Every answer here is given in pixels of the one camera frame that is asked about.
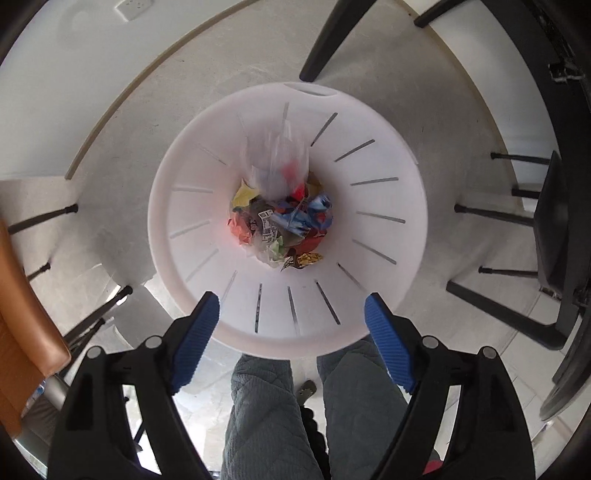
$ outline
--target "silver screw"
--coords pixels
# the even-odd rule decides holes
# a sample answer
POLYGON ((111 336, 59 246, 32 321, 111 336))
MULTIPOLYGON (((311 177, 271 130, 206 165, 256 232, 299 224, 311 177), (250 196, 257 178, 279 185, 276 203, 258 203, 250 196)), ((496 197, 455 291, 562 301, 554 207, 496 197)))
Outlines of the silver screw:
POLYGON ((432 337, 431 335, 427 335, 425 338, 423 338, 423 345, 427 348, 437 348, 439 346, 439 340, 437 340, 435 337, 432 337))
POLYGON ((496 357, 496 350, 491 346, 486 346, 482 349, 482 355, 492 360, 496 357))
POLYGON ((162 338, 160 338, 158 335, 154 335, 145 341, 145 346, 147 348, 158 348, 161 344, 162 338))
POLYGON ((86 352, 88 358, 96 358, 102 353, 103 349, 100 346, 92 346, 86 352))

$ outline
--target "white wall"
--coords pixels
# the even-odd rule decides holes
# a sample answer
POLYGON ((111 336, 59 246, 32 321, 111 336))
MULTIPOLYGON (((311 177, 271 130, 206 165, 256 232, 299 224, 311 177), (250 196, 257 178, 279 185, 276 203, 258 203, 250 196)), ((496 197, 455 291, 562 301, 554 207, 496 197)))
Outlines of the white wall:
POLYGON ((0 66, 0 179, 63 176, 93 127, 159 54, 238 0, 50 0, 0 66))
MULTIPOLYGON (((436 0, 405 0, 418 14, 436 0)), ((490 10, 467 1, 431 27, 447 44, 480 91, 510 153, 550 158, 558 151, 544 101, 521 54, 490 10)), ((544 181, 546 167, 514 161, 520 184, 544 181)), ((528 210, 535 202, 524 202, 528 210)))

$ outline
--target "white plastic basket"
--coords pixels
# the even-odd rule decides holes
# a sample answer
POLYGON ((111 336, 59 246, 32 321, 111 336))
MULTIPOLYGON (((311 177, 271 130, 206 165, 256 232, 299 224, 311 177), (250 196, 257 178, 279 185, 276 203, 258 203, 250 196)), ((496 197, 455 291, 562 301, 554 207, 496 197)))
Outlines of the white plastic basket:
POLYGON ((427 203, 411 150, 374 110, 327 87, 272 83, 225 97, 174 140, 152 186, 148 235, 182 311, 205 291, 219 296, 217 340, 267 358, 317 356, 367 334, 368 293, 398 306, 423 256, 427 203), (244 125, 262 113, 281 121, 286 103, 287 118, 313 143, 310 170, 332 199, 334 221, 317 249, 323 261, 280 271, 249 257, 227 222, 244 125))

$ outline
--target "blue ribbed rubber pad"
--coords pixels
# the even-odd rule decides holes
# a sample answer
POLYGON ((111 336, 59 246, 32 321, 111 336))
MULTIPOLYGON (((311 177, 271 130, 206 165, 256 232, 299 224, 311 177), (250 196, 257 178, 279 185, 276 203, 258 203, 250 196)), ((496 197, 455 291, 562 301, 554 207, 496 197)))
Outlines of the blue ribbed rubber pad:
POLYGON ((177 393, 181 387, 187 385, 193 378, 219 318, 219 298, 212 294, 201 311, 199 311, 197 318, 187 331, 187 335, 185 335, 174 353, 173 374, 170 382, 173 394, 177 393))
POLYGON ((388 319, 390 311, 384 312, 373 296, 365 300, 365 323, 378 347, 379 354, 386 364, 388 373, 397 385, 412 393, 416 381, 412 374, 412 359, 388 319))

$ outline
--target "shoe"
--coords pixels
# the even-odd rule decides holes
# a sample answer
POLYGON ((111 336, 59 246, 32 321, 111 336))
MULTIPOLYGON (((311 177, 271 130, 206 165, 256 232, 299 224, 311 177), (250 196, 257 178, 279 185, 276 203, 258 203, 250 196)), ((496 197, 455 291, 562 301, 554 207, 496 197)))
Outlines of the shoe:
POLYGON ((295 392, 295 399, 300 407, 304 406, 306 400, 316 393, 318 389, 312 380, 306 380, 302 386, 295 392))

